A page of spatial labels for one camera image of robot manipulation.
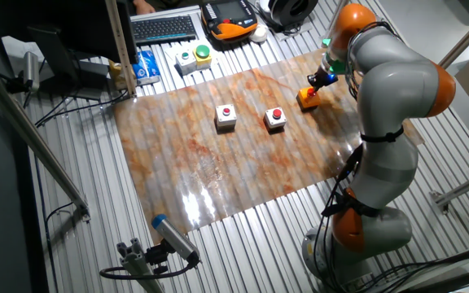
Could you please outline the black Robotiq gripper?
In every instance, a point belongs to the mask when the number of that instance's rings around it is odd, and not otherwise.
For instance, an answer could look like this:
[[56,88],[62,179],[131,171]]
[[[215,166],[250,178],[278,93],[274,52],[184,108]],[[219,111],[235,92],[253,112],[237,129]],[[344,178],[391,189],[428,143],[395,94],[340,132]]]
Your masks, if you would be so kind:
[[310,97],[316,96],[322,87],[329,86],[338,81],[336,74],[326,71],[323,67],[318,68],[317,75],[308,75],[307,79],[311,85],[311,88],[309,89]]

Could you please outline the person's bare hand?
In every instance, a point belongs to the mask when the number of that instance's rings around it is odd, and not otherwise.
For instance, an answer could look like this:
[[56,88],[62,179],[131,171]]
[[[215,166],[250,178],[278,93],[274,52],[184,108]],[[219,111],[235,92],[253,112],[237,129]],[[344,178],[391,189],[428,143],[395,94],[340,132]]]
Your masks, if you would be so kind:
[[133,0],[132,3],[137,15],[146,15],[156,12],[156,9],[145,0]]

